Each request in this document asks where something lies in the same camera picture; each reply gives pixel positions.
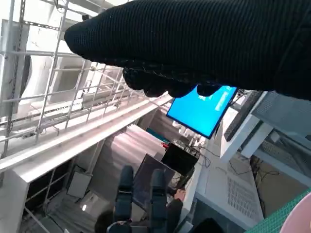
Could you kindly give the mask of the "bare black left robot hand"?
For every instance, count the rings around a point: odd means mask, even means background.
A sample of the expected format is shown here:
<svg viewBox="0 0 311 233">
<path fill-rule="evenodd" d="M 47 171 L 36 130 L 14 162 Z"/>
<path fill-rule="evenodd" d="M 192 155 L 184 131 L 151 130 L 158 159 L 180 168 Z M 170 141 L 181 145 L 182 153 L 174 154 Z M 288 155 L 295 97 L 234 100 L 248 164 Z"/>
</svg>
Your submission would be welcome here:
<svg viewBox="0 0 311 233">
<path fill-rule="evenodd" d="M 125 166 L 115 199 L 113 223 L 107 227 L 108 233 L 166 233 L 168 222 L 167 186 L 164 172 L 155 169 L 150 182 L 150 201 L 148 222 L 145 226 L 133 226 L 130 223 L 133 202 L 133 168 Z"/>
</svg>

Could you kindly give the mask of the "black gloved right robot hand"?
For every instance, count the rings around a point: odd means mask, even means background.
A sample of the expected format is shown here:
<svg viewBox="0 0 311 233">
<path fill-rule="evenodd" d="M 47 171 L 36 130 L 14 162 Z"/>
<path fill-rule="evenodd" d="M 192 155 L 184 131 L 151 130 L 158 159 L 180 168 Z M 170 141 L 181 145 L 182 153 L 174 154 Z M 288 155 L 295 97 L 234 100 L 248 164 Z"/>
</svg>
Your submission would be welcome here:
<svg viewBox="0 0 311 233">
<path fill-rule="evenodd" d="M 148 97 L 226 85 L 311 98 L 308 0 L 134 0 L 69 27 L 69 49 Z"/>
</svg>

